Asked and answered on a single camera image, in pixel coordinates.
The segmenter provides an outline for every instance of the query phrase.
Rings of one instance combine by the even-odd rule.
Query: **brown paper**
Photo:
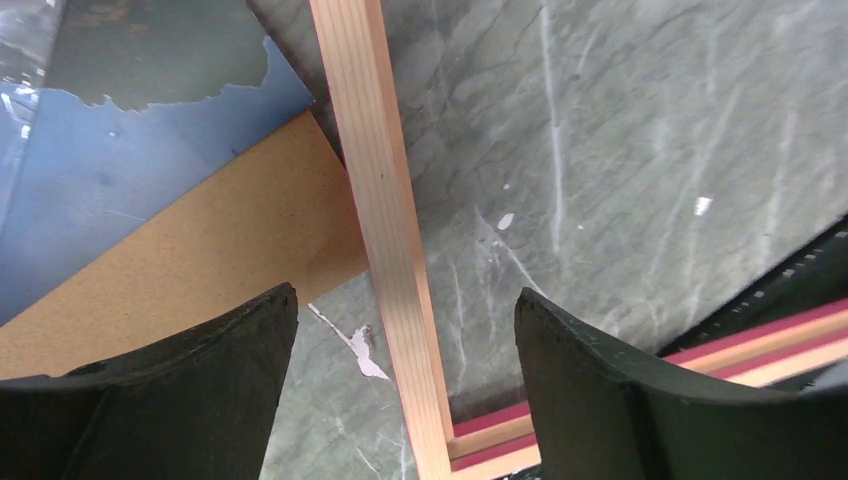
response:
[[[65,374],[281,282],[305,305],[366,268],[344,170],[305,113],[0,328],[0,378]]]

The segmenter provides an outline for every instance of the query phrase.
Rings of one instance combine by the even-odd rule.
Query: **transparent plastic wrap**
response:
[[[0,0],[0,235],[64,0]]]

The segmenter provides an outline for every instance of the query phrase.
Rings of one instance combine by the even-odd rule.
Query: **white paint chip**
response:
[[[515,218],[514,213],[507,213],[503,217],[501,217],[501,221],[498,222],[498,230],[506,230],[512,225],[512,219]]]
[[[350,351],[353,352],[353,354],[356,356],[356,363],[359,364],[359,371],[361,371],[363,375],[365,375],[366,377],[376,377],[382,378],[383,380],[391,381],[389,379],[389,376],[386,375],[386,372],[384,372],[379,365],[377,365],[376,363],[374,363],[373,360],[371,360],[371,347],[368,346],[368,342],[365,340],[365,335],[368,332],[369,328],[368,325],[363,325],[359,327],[355,332],[353,332],[352,337],[347,338],[341,330],[339,330],[338,328],[336,328],[335,325],[333,325],[333,322],[331,322],[329,318],[324,316],[324,314],[321,313],[318,308],[315,307],[315,305],[310,303],[307,306],[309,307],[309,310],[311,310],[312,313],[315,314],[316,317],[321,319],[321,321],[326,323],[327,326],[332,328],[333,331],[336,332],[336,335],[338,335],[339,338],[341,338],[342,341],[345,343],[345,345],[347,345],[347,348],[349,348]]]
[[[695,216],[700,217],[701,215],[707,213],[707,210],[710,209],[710,204],[712,203],[712,198],[698,197],[698,199],[695,200]]]

